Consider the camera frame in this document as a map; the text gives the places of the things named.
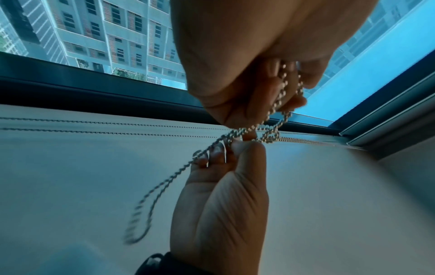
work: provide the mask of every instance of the wall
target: wall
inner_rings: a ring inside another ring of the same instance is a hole
[[[0,130],[0,273],[21,275],[87,241],[131,274],[169,249],[171,214],[187,174],[155,209],[142,242],[124,246],[131,210],[152,186],[223,127],[0,106],[0,117],[141,123],[92,125],[0,120],[0,128],[194,135],[125,136]],[[179,128],[202,127],[205,129]],[[270,215],[261,274],[433,274],[435,222],[363,152],[267,145]]]
[[[402,186],[435,215],[435,138],[380,161]]]

